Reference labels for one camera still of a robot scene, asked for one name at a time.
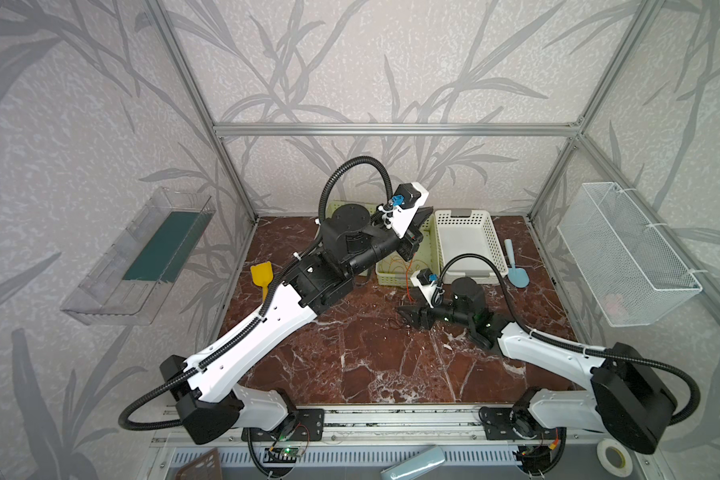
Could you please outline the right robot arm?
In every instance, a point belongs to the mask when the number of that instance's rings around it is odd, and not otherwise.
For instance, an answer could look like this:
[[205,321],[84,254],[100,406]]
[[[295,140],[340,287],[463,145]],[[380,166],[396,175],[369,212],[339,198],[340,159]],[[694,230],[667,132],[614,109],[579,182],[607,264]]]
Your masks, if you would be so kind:
[[406,324],[419,330],[437,322],[460,325],[481,349],[577,385],[562,393],[528,389],[513,406],[512,421],[521,436],[541,428],[582,429],[607,433],[635,452],[652,454],[666,429],[687,420],[700,405],[700,388],[685,371],[644,358],[624,343],[605,348],[548,335],[522,321],[510,298],[505,300],[508,316],[499,316],[470,277],[446,288],[443,277],[425,268],[413,272],[409,283],[422,300],[399,307]]

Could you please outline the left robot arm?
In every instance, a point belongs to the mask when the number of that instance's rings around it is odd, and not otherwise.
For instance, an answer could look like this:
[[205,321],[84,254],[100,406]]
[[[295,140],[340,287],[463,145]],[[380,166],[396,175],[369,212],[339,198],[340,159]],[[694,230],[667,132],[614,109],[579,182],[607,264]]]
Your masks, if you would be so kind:
[[[381,176],[385,199],[374,212],[345,204],[326,213],[338,180],[369,165]],[[142,395],[119,415],[120,428],[154,431],[182,427],[197,445],[233,428],[268,432],[288,429],[297,409],[277,390],[240,385],[242,376],[289,335],[313,322],[352,292],[355,278],[392,253],[409,260],[421,243],[421,225],[433,210],[418,182],[393,186],[385,166],[369,156],[352,158],[327,180],[318,204],[312,243],[274,277],[262,304],[220,339],[160,366],[164,384]]]

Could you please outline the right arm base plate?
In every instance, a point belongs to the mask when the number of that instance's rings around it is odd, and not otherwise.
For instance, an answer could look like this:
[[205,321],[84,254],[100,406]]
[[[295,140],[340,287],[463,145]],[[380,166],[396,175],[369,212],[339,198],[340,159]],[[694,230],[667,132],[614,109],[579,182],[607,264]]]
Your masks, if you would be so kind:
[[530,441],[542,444],[561,441],[562,429],[547,429],[525,408],[482,406],[478,419],[488,440]]

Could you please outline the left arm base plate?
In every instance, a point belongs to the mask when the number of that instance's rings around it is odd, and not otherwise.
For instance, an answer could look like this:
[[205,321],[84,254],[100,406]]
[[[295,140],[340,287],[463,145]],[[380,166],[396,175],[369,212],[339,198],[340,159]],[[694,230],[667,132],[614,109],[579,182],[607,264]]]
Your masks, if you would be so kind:
[[299,408],[272,431],[259,428],[245,428],[242,440],[252,442],[311,442],[320,441],[325,426],[325,410],[321,408]]

